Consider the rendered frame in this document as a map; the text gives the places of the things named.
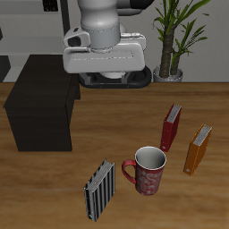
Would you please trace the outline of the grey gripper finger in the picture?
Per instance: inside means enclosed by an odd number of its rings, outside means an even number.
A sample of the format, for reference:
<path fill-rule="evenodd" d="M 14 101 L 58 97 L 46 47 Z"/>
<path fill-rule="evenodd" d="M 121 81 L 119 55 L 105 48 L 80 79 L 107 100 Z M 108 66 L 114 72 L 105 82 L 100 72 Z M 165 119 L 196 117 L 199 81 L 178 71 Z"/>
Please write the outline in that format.
<path fill-rule="evenodd" d="M 81 72 L 79 77 L 82 85 L 92 85 L 94 83 L 93 77 L 88 75 L 86 72 Z"/>
<path fill-rule="evenodd" d="M 143 74 L 142 72 L 126 72 L 122 76 L 122 83 L 131 83 L 135 81 L 142 81 Z"/>

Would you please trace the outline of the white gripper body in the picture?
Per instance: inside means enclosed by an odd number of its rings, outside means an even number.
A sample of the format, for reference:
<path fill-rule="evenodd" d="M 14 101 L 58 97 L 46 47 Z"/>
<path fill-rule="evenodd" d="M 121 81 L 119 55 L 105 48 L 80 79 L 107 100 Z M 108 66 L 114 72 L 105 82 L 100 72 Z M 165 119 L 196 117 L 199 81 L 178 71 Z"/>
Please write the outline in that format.
<path fill-rule="evenodd" d="M 90 47 L 66 47 L 64 69 L 68 73 L 133 72 L 145 67 L 146 38 L 139 33 L 122 33 L 121 41 L 101 53 Z"/>

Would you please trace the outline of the red book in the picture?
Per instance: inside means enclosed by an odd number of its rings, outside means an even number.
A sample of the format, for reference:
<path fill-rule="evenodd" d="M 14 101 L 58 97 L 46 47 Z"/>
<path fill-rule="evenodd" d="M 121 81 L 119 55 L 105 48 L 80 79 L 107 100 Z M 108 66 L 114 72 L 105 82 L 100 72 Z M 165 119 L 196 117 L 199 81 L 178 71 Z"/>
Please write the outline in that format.
<path fill-rule="evenodd" d="M 178 129 L 181 111 L 181 106 L 173 104 L 165 117 L 160 143 L 160 149 L 164 152 L 167 152 L 170 149 L 174 141 L 174 137 Z"/>

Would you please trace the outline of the red patterned mug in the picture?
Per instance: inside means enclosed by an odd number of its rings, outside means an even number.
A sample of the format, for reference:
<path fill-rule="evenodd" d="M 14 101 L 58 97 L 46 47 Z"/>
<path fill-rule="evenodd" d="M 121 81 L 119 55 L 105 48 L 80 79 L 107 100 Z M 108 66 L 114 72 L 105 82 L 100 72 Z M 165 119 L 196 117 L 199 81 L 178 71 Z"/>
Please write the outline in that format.
<path fill-rule="evenodd" d="M 159 187 L 166 163 L 165 153 L 155 147 L 139 148 L 134 160 L 125 160 L 122 164 L 123 175 L 135 185 L 137 192 L 144 196 L 154 195 Z M 135 176 L 130 176 L 125 167 L 132 165 Z"/>

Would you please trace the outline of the orange book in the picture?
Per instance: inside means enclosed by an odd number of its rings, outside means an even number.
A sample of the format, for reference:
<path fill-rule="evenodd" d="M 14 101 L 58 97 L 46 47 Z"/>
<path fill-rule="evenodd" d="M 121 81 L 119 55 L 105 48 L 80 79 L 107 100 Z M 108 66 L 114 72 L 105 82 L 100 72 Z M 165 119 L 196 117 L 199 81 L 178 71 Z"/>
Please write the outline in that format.
<path fill-rule="evenodd" d="M 183 168 L 189 176 L 193 175 L 204 157 L 211 132 L 212 127 L 203 123 L 192 138 Z"/>

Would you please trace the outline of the black white striped book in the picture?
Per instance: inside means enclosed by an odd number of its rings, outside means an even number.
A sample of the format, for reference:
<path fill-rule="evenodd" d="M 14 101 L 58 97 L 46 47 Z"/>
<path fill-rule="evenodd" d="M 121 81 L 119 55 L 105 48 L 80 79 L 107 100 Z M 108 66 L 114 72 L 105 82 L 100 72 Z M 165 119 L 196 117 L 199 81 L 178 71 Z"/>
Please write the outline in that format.
<path fill-rule="evenodd" d="M 115 163 L 106 159 L 84 186 L 87 217 L 97 221 L 115 194 Z"/>

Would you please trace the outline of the dark brown desk caddy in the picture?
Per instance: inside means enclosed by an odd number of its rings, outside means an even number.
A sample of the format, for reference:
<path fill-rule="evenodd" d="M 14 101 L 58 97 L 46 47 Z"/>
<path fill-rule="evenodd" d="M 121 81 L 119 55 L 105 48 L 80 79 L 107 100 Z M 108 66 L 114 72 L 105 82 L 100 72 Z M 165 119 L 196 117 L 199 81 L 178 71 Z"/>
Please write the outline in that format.
<path fill-rule="evenodd" d="M 4 103 L 19 151 L 70 151 L 78 76 L 64 70 L 60 55 L 31 55 Z"/>

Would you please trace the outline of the green pot plant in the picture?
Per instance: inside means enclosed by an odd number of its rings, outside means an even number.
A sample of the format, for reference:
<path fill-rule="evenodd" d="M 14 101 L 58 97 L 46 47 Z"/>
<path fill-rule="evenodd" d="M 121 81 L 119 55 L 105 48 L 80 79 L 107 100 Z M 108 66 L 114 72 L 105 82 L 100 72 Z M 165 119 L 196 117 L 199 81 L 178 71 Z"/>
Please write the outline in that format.
<path fill-rule="evenodd" d="M 163 12 L 157 8 L 158 21 L 162 28 L 157 28 L 162 43 L 162 55 L 160 65 L 153 71 L 154 82 L 181 82 L 183 72 L 178 68 L 180 58 L 184 54 L 191 54 L 189 48 L 195 43 L 206 40 L 202 37 L 205 25 L 199 27 L 193 34 L 191 31 L 196 22 L 194 19 L 187 24 L 183 22 L 196 12 L 200 7 L 208 4 L 210 0 L 199 0 L 193 3 L 191 0 L 183 9 L 179 7 L 180 0 L 163 0 Z"/>

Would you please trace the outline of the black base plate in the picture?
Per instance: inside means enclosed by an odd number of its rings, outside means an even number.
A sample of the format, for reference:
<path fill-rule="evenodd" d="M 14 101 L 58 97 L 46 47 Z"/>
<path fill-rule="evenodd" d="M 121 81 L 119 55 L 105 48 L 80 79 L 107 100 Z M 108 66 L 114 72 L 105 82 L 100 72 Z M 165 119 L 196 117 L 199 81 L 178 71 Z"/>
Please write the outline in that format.
<path fill-rule="evenodd" d="M 147 66 L 141 71 L 127 72 L 117 79 L 107 78 L 99 72 L 79 74 L 80 84 L 88 89 L 141 89 L 147 87 L 151 79 L 151 70 Z"/>

